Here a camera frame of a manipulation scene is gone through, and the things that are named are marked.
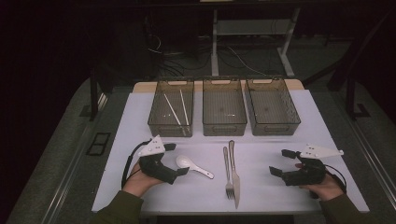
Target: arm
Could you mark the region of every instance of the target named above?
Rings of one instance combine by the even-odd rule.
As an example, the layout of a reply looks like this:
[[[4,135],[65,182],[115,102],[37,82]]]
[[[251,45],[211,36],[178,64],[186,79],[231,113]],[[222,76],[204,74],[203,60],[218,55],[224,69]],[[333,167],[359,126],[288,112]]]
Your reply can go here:
[[[370,214],[362,214],[355,204],[340,189],[336,181],[326,175],[317,185],[300,186],[314,191],[321,199],[320,206],[327,221],[332,224],[375,224],[378,223]]]
[[[140,198],[151,187],[162,181],[143,174],[139,163],[134,165],[125,186],[111,203],[101,209],[91,220],[91,223],[139,223],[140,209],[143,200]]]

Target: floor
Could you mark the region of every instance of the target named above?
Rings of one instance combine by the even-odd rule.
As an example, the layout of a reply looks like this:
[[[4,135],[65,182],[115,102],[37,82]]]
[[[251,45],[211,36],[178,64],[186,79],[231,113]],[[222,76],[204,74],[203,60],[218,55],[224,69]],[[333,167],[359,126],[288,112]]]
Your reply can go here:
[[[340,59],[349,46],[347,42],[324,46],[324,41],[322,36],[291,40],[288,57],[295,78],[305,80],[313,76]],[[207,37],[201,37],[196,55],[164,52],[164,61],[157,64],[159,76],[210,76],[209,42]],[[281,44],[282,40],[277,36],[220,39],[219,73],[222,76],[259,73],[285,76],[276,53],[276,47]],[[366,107],[371,117],[352,121],[344,110],[345,89],[330,92],[326,88],[331,75],[332,73],[304,87],[311,91],[335,144],[345,151],[343,158],[371,212],[380,223],[394,223],[396,206],[389,192],[394,192],[391,180],[396,179],[393,162],[396,158],[396,150],[393,150],[396,146],[396,126],[389,121],[364,87],[359,85],[356,101]],[[90,121],[82,113],[90,104],[89,80],[81,84],[8,223],[87,223],[91,219],[95,191],[117,132],[123,105],[131,90],[130,85],[116,86],[111,94],[106,95],[106,104],[101,107],[97,118]],[[111,133],[106,151],[100,157],[86,156],[85,150],[95,133]],[[374,157],[378,158],[379,164],[368,162]],[[383,167],[385,174],[378,172],[375,167]],[[384,190],[387,186],[390,186],[388,191]],[[157,223],[169,223],[169,218],[159,217]],[[263,223],[262,217],[249,218],[252,218],[249,223]],[[325,223],[321,214],[275,219],[274,222],[268,220],[265,223]],[[215,221],[211,219],[203,222],[223,223],[224,220],[227,217],[215,217]],[[173,223],[186,221],[177,217],[172,219]]]

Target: olive green jacket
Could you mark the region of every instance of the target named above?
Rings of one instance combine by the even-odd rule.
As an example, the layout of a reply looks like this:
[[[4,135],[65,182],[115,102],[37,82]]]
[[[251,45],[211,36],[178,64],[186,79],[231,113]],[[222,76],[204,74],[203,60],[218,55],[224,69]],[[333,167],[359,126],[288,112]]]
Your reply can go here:
[[[143,200],[120,190],[113,201],[100,210],[91,224],[138,224]],[[362,214],[346,194],[327,202],[320,202],[323,215],[329,224],[376,224],[370,214]]]

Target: white chopstick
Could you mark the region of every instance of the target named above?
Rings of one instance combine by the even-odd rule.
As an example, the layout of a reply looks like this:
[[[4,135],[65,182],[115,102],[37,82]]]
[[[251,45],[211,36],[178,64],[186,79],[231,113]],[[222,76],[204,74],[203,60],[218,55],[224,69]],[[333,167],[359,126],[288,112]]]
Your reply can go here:
[[[172,113],[174,114],[175,119],[177,120],[177,124],[178,124],[178,125],[181,125],[181,124],[180,124],[180,121],[179,121],[178,118],[177,118],[177,115],[176,115],[176,113],[175,113],[175,110],[173,109],[171,103],[170,103],[169,100],[168,100],[168,97],[166,97],[166,94],[165,94],[165,93],[164,93],[163,95],[165,96],[166,102],[168,102],[169,107],[171,107]]]
[[[184,117],[186,118],[187,125],[189,125],[189,119],[187,118],[186,106],[184,105],[183,93],[181,92],[181,90],[180,90],[180,96],[181,96],[181,103],[183,103]]]

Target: knife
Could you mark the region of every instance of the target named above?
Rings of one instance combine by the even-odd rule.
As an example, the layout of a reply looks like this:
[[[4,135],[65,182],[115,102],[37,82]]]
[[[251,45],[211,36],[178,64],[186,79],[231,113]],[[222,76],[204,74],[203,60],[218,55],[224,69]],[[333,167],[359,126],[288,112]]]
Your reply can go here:
[[[235,161],[233,159],[233,145],[234,145],[234,141],[231,140],[229,142],[229,149],[230,149],[230,158],[231,158],[231,169],[233,171],[233,195],[235,199],[235,208],[238,208],[240,194],[241,194],[241,182],[235,170]]]

